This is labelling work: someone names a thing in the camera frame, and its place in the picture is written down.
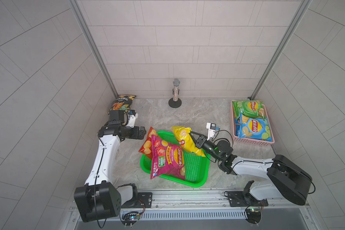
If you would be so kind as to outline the yellow chips bag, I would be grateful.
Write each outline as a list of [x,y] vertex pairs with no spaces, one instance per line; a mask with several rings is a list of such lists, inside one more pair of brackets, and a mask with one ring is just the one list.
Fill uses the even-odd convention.
[[195,154],[200,157],[205,157],[203,150],[198,149],[193,142],[190,132],[192,131],[190,127],[184,126],[173,126],[171,130],[178,141],[179,145],[190,154]]

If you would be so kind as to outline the small red chips bag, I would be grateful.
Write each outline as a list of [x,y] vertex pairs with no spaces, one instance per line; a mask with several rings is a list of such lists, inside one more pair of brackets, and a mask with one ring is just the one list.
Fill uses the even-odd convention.
[[157,136],[158,134],[153,127],[150,127],[148,134],[147,134],[147,139],[139,150],[140,153],[144,154],[150,160],[152,160],[152,158],[153,158],[152,142],[151,142],[151,136],[152,135]]

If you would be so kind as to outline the green plastic basket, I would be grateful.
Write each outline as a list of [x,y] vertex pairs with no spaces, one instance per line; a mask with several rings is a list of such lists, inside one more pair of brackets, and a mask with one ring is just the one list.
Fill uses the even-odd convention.
[[[167,131],[157,131],[157,134],[165,141],[168,141],[172,144],[178,144],[175,136],[171,132]],[[197,156],[195,154],[191,154],[184,150],[184,160],[185,160],[185,169],[186,169],[186,177],[185,180],[179,179],[173,175],[161,175],[160,178],[173,181],[185,186],[189,187],[201,187],[205,184],[209,174],[209,165],[211,163],[210,158]],[[140,167],[141,169],[150,174],[151,172],[151,159],[146,157],[145,155],[141,156],[140,159]]]

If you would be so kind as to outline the black chips bag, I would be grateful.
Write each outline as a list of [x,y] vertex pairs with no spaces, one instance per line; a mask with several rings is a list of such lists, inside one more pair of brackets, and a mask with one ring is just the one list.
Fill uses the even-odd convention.
[[116,100],[112,102],[109,110],[110,111],[121,110],[124,112],[128,112],[135,98],[136,98],[135,95],[121,94]]

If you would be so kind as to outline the magenta tomato chips bag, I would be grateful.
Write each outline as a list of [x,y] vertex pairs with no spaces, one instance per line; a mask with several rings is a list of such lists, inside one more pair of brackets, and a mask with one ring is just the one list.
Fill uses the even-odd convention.
[[184,151],[179,145],[169,143],[159,136],[151,136],[151,172],[153,179],[160,175],[172,175],[180,180],[186,179]]

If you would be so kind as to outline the light blue chips bag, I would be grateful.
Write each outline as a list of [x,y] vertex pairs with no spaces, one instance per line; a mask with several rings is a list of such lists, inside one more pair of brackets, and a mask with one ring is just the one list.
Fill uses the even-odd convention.
[[238,138],[273,141],[267,118],[250,118],[240,114]]

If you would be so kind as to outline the pink plastic basket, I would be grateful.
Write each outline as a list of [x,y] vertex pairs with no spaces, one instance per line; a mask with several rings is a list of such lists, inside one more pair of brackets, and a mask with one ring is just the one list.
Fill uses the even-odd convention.
[[[267,110],[266,110],[265,105],[264,105],[264,110],[265,110],[266,118],[268,119],[269,124],[270,124],[270,120],[268,118],[268,114],[267,114]],[[275,143],[275,137],[273,135],[273,130],[272,130],[271,124],[270,124],[270,131],[271,131],[273,141],[262,141],[262,140],[248,139],[248,138],[239,139],[238,138],[238,131],[239,131],[239,127],[240,127],[240,119],[236,119],[236,117],[235,117],[233,104],[232,104],[232,108],[231,108],[231,127],[232,127],[233,139],[235,141],[250,143],[250,144],[256,144],[256,145],[262,145],[262,146],[268,146],[268,145]]]

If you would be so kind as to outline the green cucumber chips bag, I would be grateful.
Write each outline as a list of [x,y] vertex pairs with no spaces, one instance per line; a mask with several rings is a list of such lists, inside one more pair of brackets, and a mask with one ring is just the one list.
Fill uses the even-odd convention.
[[260,100],[233,101],[236,119],[243,114],[249,118],[266,118],[264,104]]

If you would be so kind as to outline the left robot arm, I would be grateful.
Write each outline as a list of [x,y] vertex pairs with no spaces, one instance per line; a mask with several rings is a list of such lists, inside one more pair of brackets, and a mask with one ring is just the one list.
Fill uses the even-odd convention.
[[115,187],[112,169],[120,144],[126,139],[143,140],[145,127],[135,125],[138,113],[111,110],[108,121],[97,133],[98,151],[94,165],[84,186],[76,188],[74,200],[83,222],[116,217],[122,206],[139,203],[135,184]]

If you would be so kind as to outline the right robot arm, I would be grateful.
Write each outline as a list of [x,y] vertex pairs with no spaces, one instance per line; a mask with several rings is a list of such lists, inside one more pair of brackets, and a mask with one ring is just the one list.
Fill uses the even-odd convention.
[[312,177],[283,155],[273,159],[247,159],[234,155],[227,140],[214,144],[203,134],[191,132],[195,146],[218,163],[218,168],[226,174],[252,175],[265,179],[262,182],[249,181],[243,190],[243,196],[256,200],[285,198],[293,204],[303,206],[308,195],[316,191]]

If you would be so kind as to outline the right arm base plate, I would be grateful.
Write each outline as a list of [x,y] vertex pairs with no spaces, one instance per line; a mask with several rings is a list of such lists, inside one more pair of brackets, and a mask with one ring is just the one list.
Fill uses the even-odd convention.
[[249,192],[243,191],[225,191],[224,196],[229,200],[231,207],[267,207],[266,199],[258,200]]

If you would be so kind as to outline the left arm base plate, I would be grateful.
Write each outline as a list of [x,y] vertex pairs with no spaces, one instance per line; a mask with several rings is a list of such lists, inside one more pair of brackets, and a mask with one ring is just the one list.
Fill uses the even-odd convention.
[[152,192],[138,192],[133,194],[132,198],[121,205],[122,209],[142,209],[151,208]]

